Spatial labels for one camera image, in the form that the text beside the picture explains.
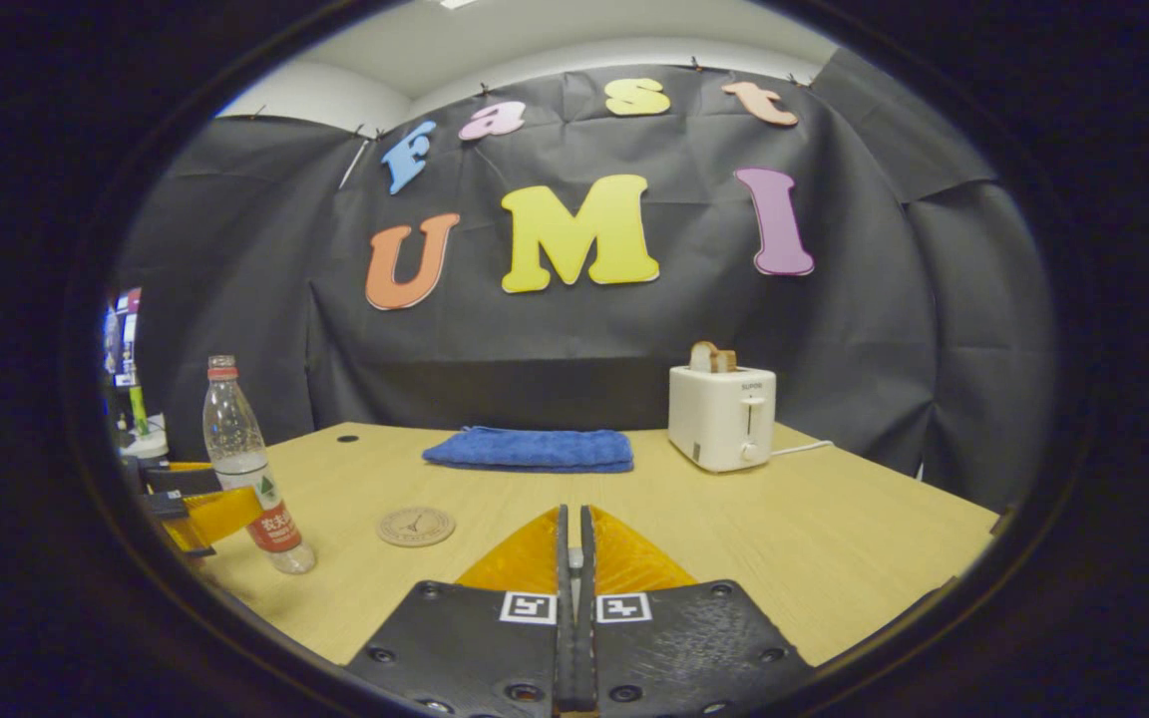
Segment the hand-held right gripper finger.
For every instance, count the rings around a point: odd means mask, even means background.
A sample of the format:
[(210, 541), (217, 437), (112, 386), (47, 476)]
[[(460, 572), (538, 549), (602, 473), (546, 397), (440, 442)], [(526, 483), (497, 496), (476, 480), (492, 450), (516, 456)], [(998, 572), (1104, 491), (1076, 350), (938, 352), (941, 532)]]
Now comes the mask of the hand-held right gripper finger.
[(346, 671), (415, 712), (555, 717), (574, 622), (569, 546), (569, 508), (560, 505), (458, 581), (415, 582)]
[(740, 717), (810, 682), (734, 580), (701, 582), (612, 514), (580, 509), (577, 673), (600, 717)]

